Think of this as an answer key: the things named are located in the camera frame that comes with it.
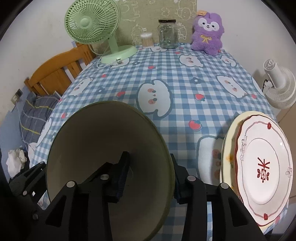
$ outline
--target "plate center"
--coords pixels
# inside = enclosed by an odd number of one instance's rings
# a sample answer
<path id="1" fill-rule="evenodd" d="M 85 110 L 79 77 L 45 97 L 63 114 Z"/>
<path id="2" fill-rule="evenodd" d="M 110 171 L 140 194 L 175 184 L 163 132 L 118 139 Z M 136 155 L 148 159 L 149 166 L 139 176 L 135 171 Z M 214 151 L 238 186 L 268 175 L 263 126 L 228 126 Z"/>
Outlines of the plate center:
<path id="1" fill-rule="evenodd" d="M 253 139 L 242 161 L 244 189 L 257 204 L 267 203 L 279 183 L 279 161 L 273 147 L 264 139 Z"/>

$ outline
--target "glass jar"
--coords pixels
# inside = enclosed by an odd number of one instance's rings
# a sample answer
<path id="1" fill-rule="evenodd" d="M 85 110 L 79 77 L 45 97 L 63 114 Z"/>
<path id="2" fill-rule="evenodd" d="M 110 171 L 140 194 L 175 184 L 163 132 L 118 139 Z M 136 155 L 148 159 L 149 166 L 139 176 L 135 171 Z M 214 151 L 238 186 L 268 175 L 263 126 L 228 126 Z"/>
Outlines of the glass jar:
<path id="1" fill-rule="evenodd" d="M 175 19 L 159 19 L 159 46 L 164 49 L 178 47 L 178 29 Z"/>

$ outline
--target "wall socket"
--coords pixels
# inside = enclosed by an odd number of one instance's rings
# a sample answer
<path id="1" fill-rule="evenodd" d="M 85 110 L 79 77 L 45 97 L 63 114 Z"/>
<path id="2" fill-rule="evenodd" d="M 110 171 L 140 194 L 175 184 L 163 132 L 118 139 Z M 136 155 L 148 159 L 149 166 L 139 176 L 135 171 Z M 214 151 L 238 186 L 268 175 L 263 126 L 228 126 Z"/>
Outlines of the wall socket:
<path id="1" fill-rule="evenodd" d="M 18 89 L 18 91 L 13 95 L 11 98 L 11 102 L 16 105 L 16 103 L 20 100 L 20 97 L 22 96 L 22 91 Z"/>

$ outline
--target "stack of plates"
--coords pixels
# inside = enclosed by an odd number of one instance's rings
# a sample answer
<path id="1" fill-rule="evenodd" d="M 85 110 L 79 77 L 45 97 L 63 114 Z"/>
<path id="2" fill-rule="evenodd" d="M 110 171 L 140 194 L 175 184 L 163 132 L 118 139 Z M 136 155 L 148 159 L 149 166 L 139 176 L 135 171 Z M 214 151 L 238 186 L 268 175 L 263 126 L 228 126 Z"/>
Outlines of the stack of plates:
<path id="1" fill-rule="evenodd" d="M 220 182 L 244 203 L 262 232 L 285 207 L 293 162 L 281 128 L 267 115 L 248 111 L 231 124 L 222 144 Z"/>

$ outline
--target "cotton swab container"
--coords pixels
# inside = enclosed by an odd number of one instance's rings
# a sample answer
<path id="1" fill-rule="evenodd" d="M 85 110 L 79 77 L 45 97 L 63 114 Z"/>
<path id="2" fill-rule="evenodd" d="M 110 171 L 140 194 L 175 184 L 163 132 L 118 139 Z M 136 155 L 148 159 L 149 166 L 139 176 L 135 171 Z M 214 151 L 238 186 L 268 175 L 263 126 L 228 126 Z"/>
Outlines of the cotton swab container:
<path id="1" fill-rule="evenodd" d="M 141 34 L 141 41 L 143 48 L 154 47 L 152 33 L 143 33 Z"/>

